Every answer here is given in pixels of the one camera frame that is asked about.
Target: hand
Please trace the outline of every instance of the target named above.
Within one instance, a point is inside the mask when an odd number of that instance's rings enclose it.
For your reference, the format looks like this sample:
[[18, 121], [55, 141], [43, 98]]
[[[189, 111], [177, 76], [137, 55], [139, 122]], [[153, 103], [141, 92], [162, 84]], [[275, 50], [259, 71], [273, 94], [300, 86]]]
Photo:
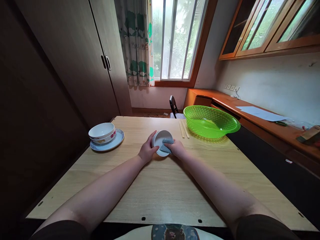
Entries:
[[170, 144], [170, 143], [165, 143], [164, 144], [166, 147], [170, 148], [170, 150], [172, 151], [172, 153], [179, 158], [180, 160], [182, 160], [182, 158], [184, 156], [186, 156], [188, 153], [186, 151], [186, 149], [184, 148], [184, 146], [182, 145], [182, 142], [180, 142], [179, 140], [175, 140], [174, 139], [174, 143]]
[[160, 148], [159, 146], [151, 147], [151, 141], [153, 138], [153, 135], [155, 135], [157, 132], [154, 131], [151, 133], [151, 135], [148, 137], [147, 141], [142, 145], [140, 152], [138, 153], [138, 156], [142, 159], [142, 161], [146, 164], [147, 162], [150, 162], [152, 159], [152, 155]]

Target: dark sleeve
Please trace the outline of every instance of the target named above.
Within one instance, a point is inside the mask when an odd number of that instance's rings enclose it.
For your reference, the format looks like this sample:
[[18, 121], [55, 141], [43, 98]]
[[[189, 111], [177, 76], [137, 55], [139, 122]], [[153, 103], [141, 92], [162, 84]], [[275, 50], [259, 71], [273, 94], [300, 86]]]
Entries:
[[278, 220], [255, 214], [240, 218], [236, 233], [237, 240], [299, 240], [288, 227]]
[[73, 240], [90, 239], [90, 235], [80, 223], [63, 220], [45, 226], [36, 232], [30, 240]]

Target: person's left hand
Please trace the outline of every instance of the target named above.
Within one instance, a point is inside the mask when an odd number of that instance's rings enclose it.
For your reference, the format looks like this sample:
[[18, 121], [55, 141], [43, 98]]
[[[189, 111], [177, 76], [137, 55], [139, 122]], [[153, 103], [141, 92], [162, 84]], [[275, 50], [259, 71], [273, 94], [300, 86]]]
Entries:
[[153, 135], [155, 135], [156, 132], [157, 130], [151, 133], [147, 141], [142, 145], [140, 152], [138, 153], [138, 156], [142, 159], [142, 161], [145, 164], [152, 159], [152, 155], [159, 149], [159, 146], [155, 146], [153, 148], [151, 147], [151, 141], [152, 141]]

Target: wardrobe door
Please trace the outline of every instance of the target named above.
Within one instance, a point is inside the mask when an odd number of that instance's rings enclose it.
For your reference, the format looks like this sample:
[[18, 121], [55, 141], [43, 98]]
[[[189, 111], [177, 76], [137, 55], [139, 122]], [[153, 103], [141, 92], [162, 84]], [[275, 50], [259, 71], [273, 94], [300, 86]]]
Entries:
[[88, 0], [16, 0], [88, 125], [120, 115]]
[[89, 144], [87, 127], [27, 24], [0, 1], [1, 234]]
[[131, 116], [131, 101], [114, 1], [90, 0], [90, 3], [103, 52], [110, 62], [109, 74], [120, 113], [122, 116]]

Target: table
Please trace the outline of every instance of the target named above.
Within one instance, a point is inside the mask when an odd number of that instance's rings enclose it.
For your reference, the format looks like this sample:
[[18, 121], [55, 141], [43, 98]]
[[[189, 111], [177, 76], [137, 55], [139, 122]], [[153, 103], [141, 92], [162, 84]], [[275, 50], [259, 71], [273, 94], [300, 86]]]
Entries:
[[[182, 139], [178, 119], [117, 116], [113, 123], [125, 133], [122, 144], [108, 152], [94, 152], [88, 148], [40, 201], [42, 203], [30, 212], [28, 218], [48, 218], [87, 184], [137, 155], [143, 142], [154, 130], [168, 130], [175, 139], [182, 141], [189, 152], [252, 193], [290, 229], [317, 231], [226, 136], [209, 141], [189, 131], [190, 139]], [[156, 154], [104, 221], [226, 226], [176, 157], [169, 155], [161, 158]]]

